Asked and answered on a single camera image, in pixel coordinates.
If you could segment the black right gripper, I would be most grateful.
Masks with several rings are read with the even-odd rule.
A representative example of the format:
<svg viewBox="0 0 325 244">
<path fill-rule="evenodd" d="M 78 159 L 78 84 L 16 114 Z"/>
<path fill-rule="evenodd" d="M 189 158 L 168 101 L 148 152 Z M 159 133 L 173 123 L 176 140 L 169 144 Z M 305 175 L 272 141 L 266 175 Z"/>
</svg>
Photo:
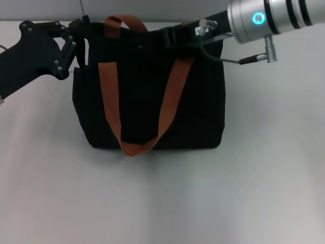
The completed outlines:
<svg viewBox="0 0 325 244">
<path fill-rule="evenodd" d="M 198 46 L 200 42 L 208 44 L 233 36 L 227 11 L 183 25 L 168 26 L 163 28 L 162 31 L 166 36 L 166 48 Z"/>
</svg>

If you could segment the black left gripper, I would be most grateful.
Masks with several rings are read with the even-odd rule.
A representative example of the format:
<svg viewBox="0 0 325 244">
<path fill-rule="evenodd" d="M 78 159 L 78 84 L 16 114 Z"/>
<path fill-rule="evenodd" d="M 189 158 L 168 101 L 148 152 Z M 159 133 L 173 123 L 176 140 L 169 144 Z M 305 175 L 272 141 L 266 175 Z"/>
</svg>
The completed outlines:
<svg viewBox="0 0 325 244">
<path fill-rule="evenodd" d="M 66 79 L 76 56 L 76 41 L 68 33 L 89 23 L 88 15 L 68 26 L 59 21 L 20 23 L 20 40 L 1 53 L 1 100 L 42 75 Z"/>
</svg>

